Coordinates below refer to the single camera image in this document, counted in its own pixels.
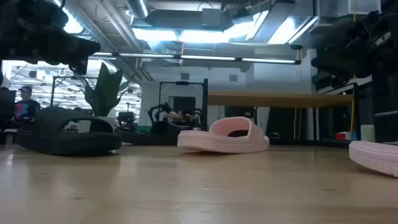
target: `wooden table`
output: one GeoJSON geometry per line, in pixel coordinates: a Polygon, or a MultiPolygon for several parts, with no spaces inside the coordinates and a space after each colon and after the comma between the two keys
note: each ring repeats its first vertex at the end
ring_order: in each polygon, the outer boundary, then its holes
{"type": "Polygon", "coordinates": [[[398,223],[398,179],[341,149],[225,155],[124,147],[57,157],[0,149],[4,224],[398,223]]]}
{"type": "Polygon", "coordinates": [[[248,91],[211,91],[209,105],[322,108],[351,103],[352,95],[312,95],[296,93],[253,93],[248,91]]]}

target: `red object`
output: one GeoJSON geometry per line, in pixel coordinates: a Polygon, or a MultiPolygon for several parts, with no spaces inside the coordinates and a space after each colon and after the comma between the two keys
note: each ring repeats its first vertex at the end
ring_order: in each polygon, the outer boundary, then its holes
{"type": "Polygon", "coordinates": [[[345,140],[346,134],[345,133],[336,133],[336,140],[345,140]]]}

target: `potted plant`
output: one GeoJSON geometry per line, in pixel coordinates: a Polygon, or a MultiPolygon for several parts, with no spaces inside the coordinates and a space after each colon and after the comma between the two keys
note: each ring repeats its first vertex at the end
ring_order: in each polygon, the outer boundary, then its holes
{"type": "Polygon", "coordinates": [[[128,81],[120,84],[123,78],[123,71],[119,70],[116,73],[110,73],[107,66],[102,63],[94,89],[90,87],[88,81],[83,76],[76,73],[74,73],[74,76],[83,83],[85,87],[85,100],[90,104],[94,116],[105,119],[114,127],[114,118],[107,118],[107,116],[119,104],[125,92],[132,93],[132,89],[128,87],[135,74],[128,81]]]}

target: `black slide sandal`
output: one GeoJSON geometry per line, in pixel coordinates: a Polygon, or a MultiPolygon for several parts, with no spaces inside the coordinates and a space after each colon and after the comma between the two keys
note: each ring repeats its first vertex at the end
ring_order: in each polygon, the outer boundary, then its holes
{"type": "Polygon", "coordinates": [[[106,121],[82,111],[48,107],[39,111],[35,123],[19,129],[16,144],[36,152],[56,156],[99,155],[121,147],[121,138],[106,121]],[[89,133],[66,132],[76,120],[91,121],[89,133]]]}
{"type": "Polygon", "coordinates": [[[184,128],[167,122],[156,121],[153,123],[150,134],[137,134],[130,131],[118,130],[123,142],[135,146],[176,146],[178,135],[184,128]]]}

